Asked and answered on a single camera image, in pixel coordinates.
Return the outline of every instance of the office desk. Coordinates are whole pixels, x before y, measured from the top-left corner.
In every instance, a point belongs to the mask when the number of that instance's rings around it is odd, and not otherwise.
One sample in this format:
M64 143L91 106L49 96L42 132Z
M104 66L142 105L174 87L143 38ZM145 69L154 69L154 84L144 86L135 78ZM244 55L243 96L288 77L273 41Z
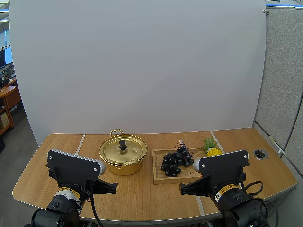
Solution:
M148 151L143 159L142 168L133 175L119 176L107 170L100 179L114 183L118 182L117 194L95 195L95 206L100 219L105 224L166 224L176 226L192 224L205 219L220 216L213 202L206 197L181 195L178 184L153 184L152 150L173 148L179 140L183 140L188 147L202 146L202 139L213 133L218 139L225 153L246 149L250 155L250 166L244 168L247 174L244 185L257 180L264 183L261 198L274 199L281 193L294 188L297 180L280 159L278 154L268 145L254 128L203 131L169 134L141 134ZM75 153L80 147L79 155L100 159L99 148L109 135L86 134L52 134L49 135L38 148L13 189L16 200L45 208L58 191L57 183L48 176L46 154L50 149ZM269 158L257 160L252 152L264 149ZM255 185L248 192L256 192ZM89 202L80 215L94 218Z
M7 86L12 86L12 85L16 86L16 90L14 90L12 93L10 93L6 97L9 109L11 109L14 105L16 105L18 102L21 101L21 96L20 96L20 93L19 93L19 88L18 88L18 84L17 84L16 78L14 78L8 84L4 85L3 88L5 88ZM4 106L4 102L2 100L0 100L0 105Z

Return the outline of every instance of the pot lid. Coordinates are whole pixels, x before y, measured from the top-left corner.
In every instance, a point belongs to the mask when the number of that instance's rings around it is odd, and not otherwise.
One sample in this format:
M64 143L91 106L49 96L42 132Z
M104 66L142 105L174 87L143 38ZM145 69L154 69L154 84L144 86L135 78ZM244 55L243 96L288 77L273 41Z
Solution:
M113 136L115 131L121 135ZM110 138L104 141L100 147L102 159L110 164L122 165L133 160L140 161L147 152L147 145L141 138L134 135L124 135L121 130L113 130Z

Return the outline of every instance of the gray partition wall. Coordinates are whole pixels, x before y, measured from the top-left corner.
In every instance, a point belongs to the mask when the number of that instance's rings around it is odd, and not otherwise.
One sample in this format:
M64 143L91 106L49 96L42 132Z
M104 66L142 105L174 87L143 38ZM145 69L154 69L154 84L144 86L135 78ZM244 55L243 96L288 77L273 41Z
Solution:
M303 222L303 8L267 7L264 74L253 126L272 136L299 184L279 205L279 227ZM275 213L269 221L272 226Z
M255 121L285 149L301 104L303 11L268 10L264 75Z

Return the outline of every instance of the screw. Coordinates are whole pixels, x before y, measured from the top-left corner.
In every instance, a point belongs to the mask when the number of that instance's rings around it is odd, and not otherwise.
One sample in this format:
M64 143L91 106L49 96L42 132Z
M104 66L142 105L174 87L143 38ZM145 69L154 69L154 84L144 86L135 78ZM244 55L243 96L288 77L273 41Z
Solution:
M268 15L269 14L269 11L268 10L263 10L263 13L266 13L266 15Z
M59 204L57 203L57 202L54 202L53 204L52 204L52 207L54 207L54 208L57 208L59 206Z

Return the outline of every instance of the grape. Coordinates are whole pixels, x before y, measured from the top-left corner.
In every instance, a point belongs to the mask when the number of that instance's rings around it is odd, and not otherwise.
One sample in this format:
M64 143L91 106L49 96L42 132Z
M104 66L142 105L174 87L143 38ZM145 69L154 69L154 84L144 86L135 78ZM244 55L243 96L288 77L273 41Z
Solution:
M164 164L167 164L168 162L169 162L169 160L166 158L166 159L163 160L162 163L163 163L163 165L164 165Z
M176 172L176 174L179 174L179 173L181 173L181 169L180 169L180 168L177 168L177 169L175 170L175 172Z
M182 147L178 147L177 152L181 153L184 149Z
M166 158L169 159L170 157L172 157L172 154L171 154L171 153L168 153L168 154L166 155Z
M184 166L185 166L185 167L189 167L189 166L190 166L190 163L189 163L189 162L186 162L186 163L184 164Z
M191 160L191 155L190 154L186 155L186 159Z
M174 163L174 162L175 162L175 158L174 158L174 157L170 157L170 158L169 158L169 162L170 162L170 163Z
M166 170L166 171L165 171L165 175L166 175L166 176L170 176L170 175L171 175L171 171L170 171L170 170Z
M177 154L176 154L176 158L177 158L177 159L181 159L182 157L183 157L183 155L182 155L181 153L177 153Z
M183 150L183 151L182 151L182 155L183 155L183 156L186 156L187 154L188 154L188 151L187 151L187 150Z
M183 165L183 160L182 160L182 159L178 159L178 160L176 161L176 163L177 163L178 165Z
M165 168L166 170L169 169L169 164L165 164L165 165L163 165L163 166L164 166L164 168Z

